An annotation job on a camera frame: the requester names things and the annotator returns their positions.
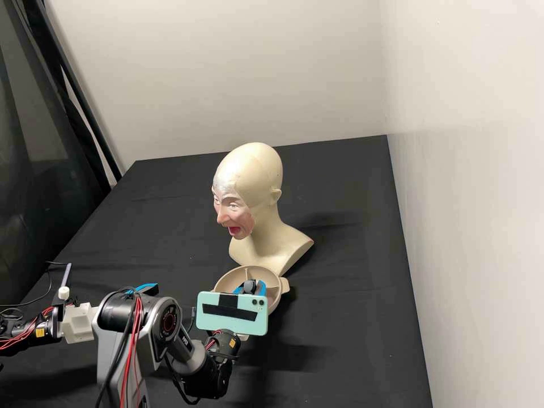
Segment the mannequin head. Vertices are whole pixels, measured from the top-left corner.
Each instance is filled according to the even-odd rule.
[[[277,215],[283,179],[278,153],[264,143],[247,143],[219,163],[212,185],[217,222],[241,240]]]

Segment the beige bowl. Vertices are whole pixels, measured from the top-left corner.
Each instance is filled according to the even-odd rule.
[[[289,292],[289,282],[286,278],[280,278],[271,270],[262,266],[239,266],[225,273],[215,284],[212,292],[231,293],[243,281],[248,279],[260,279],[266,284],[266,297],[268,298],[268,314],[278,306],[282,294]]]

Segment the black table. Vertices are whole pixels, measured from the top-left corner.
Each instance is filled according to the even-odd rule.
[[[430,407],[386,137],[277,149],[280,214],[315,245],[285,275],[291,291],[269,333],[243,343],[228,394],[198,406]],[[57,258],[73,263],[78,300],[98,305],[122,286],[158,282],[187,312],[199,291],[236,267],[210,192],[223,156],[136,162]],[[52,270],[53,288],[62,272]],[[45,275],[27,299],[47,285]],[[205,338],[195,329],[192,336]],[[0,406],[93,406],[96,347],[62,341],[0,359]],[[152,406],[185,405],[166,370],[147,384]]]

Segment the smartphone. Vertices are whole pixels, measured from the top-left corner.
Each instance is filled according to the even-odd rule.
[[[232,330],[236,334],[265,335],[268,331],[266,296],[200,292],[196,326],[201,330]]]

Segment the black tape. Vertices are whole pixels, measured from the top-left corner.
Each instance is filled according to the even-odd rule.
[[[238,295],[219,294],[218,305],[236,309],[238,307]]]
[[[242,320],[255,321],[257,312],[238,309],[230,306],[202,304],[202,311],[207,315],[225,316],[239,318]]]

